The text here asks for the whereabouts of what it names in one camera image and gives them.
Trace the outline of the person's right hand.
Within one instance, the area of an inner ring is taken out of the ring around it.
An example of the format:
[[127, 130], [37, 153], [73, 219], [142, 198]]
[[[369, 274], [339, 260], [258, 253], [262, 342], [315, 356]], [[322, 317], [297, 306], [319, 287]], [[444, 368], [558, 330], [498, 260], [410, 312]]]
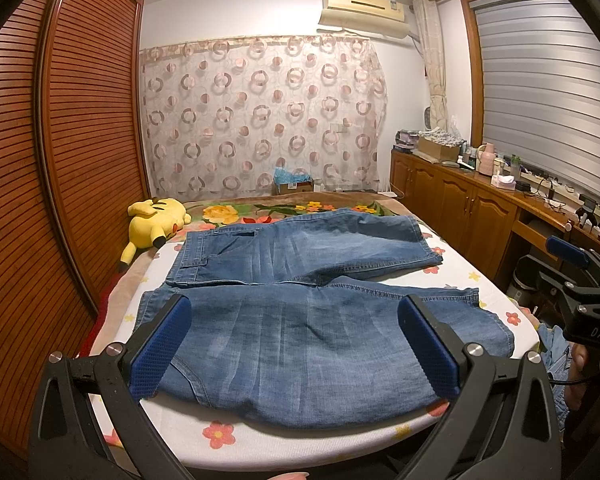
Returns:
[[565, 402], [572, 412], [580, 410], [586, 391], [585, 367], [590, 356], [583, 344], [572, 344], [570, 347], [571, 362], [568, 373], [568, 385], [565, 386]]

